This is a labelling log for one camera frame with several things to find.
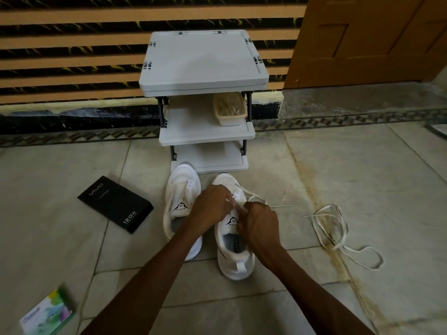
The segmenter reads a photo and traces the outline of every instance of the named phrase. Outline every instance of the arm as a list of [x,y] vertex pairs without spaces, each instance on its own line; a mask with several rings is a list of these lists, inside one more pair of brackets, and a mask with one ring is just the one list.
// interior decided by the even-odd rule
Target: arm
[[147,335],[194,242],[233,208],[230,191],[209,186],[172,239],[129,281],[82,335]]
[[278,217],[269,206],[246,202],[237,225],[249,248],[292,295],[317,333],[373,335],[373,332],[336,298],[325,291],[290,257],[279,241]]

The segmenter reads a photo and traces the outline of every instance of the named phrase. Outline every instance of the hand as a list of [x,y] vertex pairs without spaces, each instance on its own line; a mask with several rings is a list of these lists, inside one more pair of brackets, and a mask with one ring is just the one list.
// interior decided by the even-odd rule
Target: hand
[[220,222],[234,208],[234,199],[226,186],[211,184],[196,198],[188,223],[202,235],[209,227]]
[[284,250],[279,241],[279,222],[276,213],[260,202],[245,202],[247,213],[239,211],[238,233],[267,268],[271,265],[271,255]]

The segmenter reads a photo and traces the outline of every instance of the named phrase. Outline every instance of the shoelace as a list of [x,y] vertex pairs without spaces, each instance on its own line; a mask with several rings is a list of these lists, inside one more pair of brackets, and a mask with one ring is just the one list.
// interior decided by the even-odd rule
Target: shoelace
[[[260,196],[260,195],[258,195],[258,194],[255,194],[255,193],[253,193],[253,192],[251,192],[251,191],[245,189],[245,188],[244,188],[243,186],[241,186],[240,184],[236,184],[236,185],[237,185],[240,189],[242,189],[242,191],[243,191],[244,193],[251,195],[251,196],[248,198],[247,201],[252,202],[252,199],[254,199],[254,198],[256,197],[257,199],[260,199],[261,203],[263,203],[263,204],[267,204],[267,200],[266,200],[265,198],[263,198],[262,196]],[[246,212],[246,213],[248,212],[247,209],[245,209],[243,203],[238,202],[238,201],[235,201],[235,203],[236,203],[236,206],[237,206],[239,209],[241,209],[242,211],[244,211],[244,212]],[[281,207],[292,207],[292,205],[291,205],[291,204],[284,204],[284,205],[271,205],[271,206],[270,206],[270,208],[281,208]]]
[[[331,208],[336,208],[337,213],[338,213],[338,217],[334,216],[333,214],[321,214],[321,212],[324,212],[328,209]],[[329,236],[329,233],[327,232],[327,230],[325,229],[324,225],[321,223],[321,216],[332,216],[335,221],[338,222],[339,225],[341,225],[342,227],[342,238],[340,240],[340,242],[336,243],[332,237]],[[314,215],[306,215],[303,216],[304,218],[311,218],[312,219],[312,226],[315,230],[316,235],[318,236],[318,241],[320,241],[320,244],[323,248],[327,249],[327,250],[337,250],[340,249],[340,251],[345,254],[346,256],[348,256],[351,260],[353,260],[356,264],[361,265],[362,267],[369,269],[369,270],[378,270],[383,264],[384,264],[384,259],[382,257],[382,255],[380,255],[380,253],[374,249],[371,246],[365,246],[359,250],[356,249],[352,249],[348,246],[345,245],[346,242],[346,238],[348,237],[348,233],[349,233],[349,229],[348,229],[348,225],[346,224],[344,218],[343,218],[343,214],[342,214],[342,210],[340,209],[340,207],[338,207],[336,204],[329,204],[327,206],[324,206],[323,208],[319,209]],[[331,240],[331,242],[334,244],[334,246],[332,248],[327,248],[323,241],[321,240],[321,236],[320,233],[317,229],[317,227],[319,227],[323,233],[329,238],[329,240]],[[379,262],[373,266],[373,267],[369,267],[367,265],[362,264],[361,262],[357,261],[356,259],[354,259],[351,255],[349,255],[348,253],[344,252],[343,249],[346,249],[347,251],[353,252],[353,253],[361,253],[362,251],[366,250],[366,249],[371,249],[374,253],[377,254],[377,256],[379,257]]]

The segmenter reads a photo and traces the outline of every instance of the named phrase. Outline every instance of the striped wall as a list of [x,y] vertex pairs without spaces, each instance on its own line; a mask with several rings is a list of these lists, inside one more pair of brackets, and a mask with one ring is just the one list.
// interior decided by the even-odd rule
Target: striped wall
[[280,90],[307,0],[0,0],[0,112],[142,97],[153,31],[246,29]]

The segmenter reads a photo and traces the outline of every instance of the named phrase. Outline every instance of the forearm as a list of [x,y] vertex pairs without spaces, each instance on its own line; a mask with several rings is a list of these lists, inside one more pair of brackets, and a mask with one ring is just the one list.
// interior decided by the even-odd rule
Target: forearm
[[354,314],[324,290],[283,249],[272,252],[266,266],[284,284],[317,333],[372,335]]
[[185,258],[200,233],[186,222],[107,307],[82,335],[147,335],[165,301]]

